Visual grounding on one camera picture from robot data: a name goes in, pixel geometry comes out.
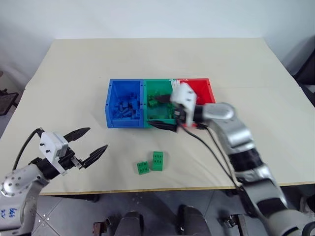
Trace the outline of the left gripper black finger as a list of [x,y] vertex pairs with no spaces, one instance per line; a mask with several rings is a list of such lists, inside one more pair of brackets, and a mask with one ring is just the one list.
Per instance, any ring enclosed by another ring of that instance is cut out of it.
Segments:
[[70,143],[76,141],[84,136],[90,130],[89,127],[79,128],[77,130],[71,131],[70,133],[64,135],[65,140]]
[[94,162],[96,162],[106,151],[106,149],[108,148],[108,145],[104,145],[98,149],[96,149],[95,151],[93,151],[90,156],[84,160],[81,164],[82,164],[82,168],[88,168],[90,165],[92,165]]

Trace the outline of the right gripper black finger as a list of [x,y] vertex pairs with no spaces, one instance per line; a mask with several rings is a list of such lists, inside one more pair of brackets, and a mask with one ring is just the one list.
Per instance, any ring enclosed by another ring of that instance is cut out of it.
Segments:
[[149,125],[161,129],[161,130],[167,130],[167,131],[172,131],[172,132],[177,132],[178,126],[176,124],[169,124],[165,123],[160,120],[150,120],[147,122]]
[[164,95],[158,95],[154,97],[154,100],[156,100],[159,103],[170,103],[170,94],[164,94]]

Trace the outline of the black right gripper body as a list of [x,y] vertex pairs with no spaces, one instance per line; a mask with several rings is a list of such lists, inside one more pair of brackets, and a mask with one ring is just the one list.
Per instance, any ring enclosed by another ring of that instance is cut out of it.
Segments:
[[187,127],[186,123],[187,113],[183,105],[175,105],[174,110],[174,119],[175,125],[179,127],[180,125],[183,127]]

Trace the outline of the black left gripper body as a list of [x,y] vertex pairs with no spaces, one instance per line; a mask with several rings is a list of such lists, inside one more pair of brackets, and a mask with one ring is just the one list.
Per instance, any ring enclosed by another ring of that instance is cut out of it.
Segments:
[[65,156],[61,157],[58,163],[62,166],[62,168],[65,171],[73,167],[81,169],[83,166],[82,161],[75,157],[75,152],[70,147],[67,148]]

